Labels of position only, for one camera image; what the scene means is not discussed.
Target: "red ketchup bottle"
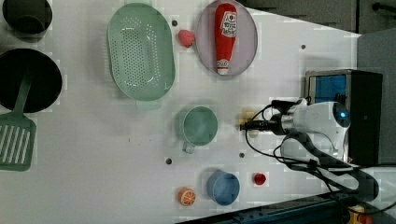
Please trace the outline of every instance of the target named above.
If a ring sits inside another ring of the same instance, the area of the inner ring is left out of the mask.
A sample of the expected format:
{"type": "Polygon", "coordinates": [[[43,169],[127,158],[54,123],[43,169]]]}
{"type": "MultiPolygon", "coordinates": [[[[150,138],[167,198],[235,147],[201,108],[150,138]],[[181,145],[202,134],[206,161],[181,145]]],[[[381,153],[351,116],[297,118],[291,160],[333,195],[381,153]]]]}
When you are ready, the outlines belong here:
{"type": "Polygon", "coordinates": [[[216,9],[215,43],[218,73],[227,75],[233,55],[233,43],[236,36],[236,8],[231,4],[221,4],[216,9]]]}

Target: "red ball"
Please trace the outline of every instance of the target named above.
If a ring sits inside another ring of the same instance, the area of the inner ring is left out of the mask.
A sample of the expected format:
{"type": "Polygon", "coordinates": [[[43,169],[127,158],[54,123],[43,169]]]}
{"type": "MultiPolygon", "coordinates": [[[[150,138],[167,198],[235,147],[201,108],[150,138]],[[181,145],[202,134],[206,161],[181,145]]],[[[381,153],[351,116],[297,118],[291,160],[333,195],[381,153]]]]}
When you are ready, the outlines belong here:
{"type": "Polygon", "coordinates": [[[254,182],[255,182],[257,185],[262,185],[262,184],[265,182],[266,179],[267,179],[267,178],[266,178],[265,175],[263,175],[263,174],[256,174],[256,175],[254,175],[254,182]]]}

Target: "green colander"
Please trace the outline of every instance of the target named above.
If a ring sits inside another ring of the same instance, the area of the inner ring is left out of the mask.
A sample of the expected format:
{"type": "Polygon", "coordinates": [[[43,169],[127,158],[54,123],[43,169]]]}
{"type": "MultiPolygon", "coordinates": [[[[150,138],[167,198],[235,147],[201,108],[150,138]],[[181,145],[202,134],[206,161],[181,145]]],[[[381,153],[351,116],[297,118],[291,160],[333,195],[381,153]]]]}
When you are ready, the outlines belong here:
{"type": "Polygon", "coordinates": [[[127,96],[156,101],[175,80],[172,33],[163,15],[151,6],[120,8],[107,28],[112,76],[127,96]]]}

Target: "pink plate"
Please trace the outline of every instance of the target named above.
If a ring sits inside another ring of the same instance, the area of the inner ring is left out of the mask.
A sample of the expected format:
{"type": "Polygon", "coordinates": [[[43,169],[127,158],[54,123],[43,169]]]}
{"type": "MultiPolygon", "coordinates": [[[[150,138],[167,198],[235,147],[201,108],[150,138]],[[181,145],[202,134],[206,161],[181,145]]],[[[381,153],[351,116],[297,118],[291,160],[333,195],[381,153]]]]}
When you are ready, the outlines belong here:
{"type": "Polygon", "coordinates": [[[218,5],[230,3],[236,7],[237,30],[230,61],[229,75],[243,73],[254,60],[257,51],[257,29],[254,20],[244,6],[234,0],[217,0],[210,4],[201,14],[195,29],[196,47],[203,64],[217,73],[215,45],[215,14],[218,5]]]}

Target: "black pan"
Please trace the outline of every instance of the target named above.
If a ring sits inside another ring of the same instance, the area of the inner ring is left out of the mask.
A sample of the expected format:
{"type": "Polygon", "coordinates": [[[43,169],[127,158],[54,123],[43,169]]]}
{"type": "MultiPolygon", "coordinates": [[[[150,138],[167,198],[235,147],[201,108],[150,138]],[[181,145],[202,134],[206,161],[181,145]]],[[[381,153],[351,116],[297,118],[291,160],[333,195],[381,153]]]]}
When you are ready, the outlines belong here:
{"type": "Polygon", "coordinates": [[[56,63],[33,49],[13,49],[0,56],[0,105],[12,110],[27,62],[35,62],[34,75],[24,113],[35,113],[52,105],[62,90],[62,75],[56,63]]]}

